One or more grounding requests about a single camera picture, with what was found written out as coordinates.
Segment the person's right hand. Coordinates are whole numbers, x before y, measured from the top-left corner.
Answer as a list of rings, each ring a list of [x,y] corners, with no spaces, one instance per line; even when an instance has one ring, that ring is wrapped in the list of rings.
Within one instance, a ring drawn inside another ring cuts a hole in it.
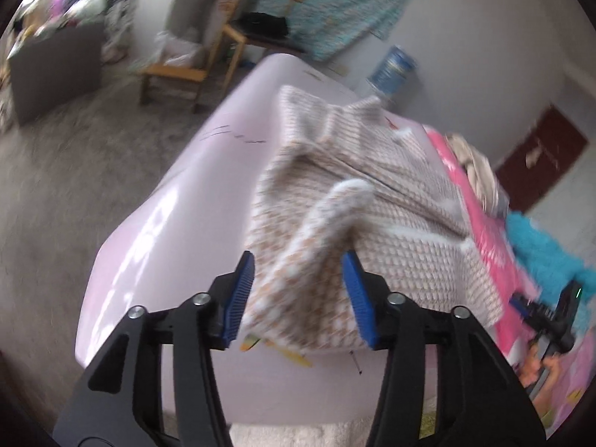
[[[518,370],[518,378],[524,387],[528,387],[538,382],[540,373],[549,373],[542,388],[551,390],[561,374],[561,356],[556,353],[540,360],[538,349],[532,347]]]

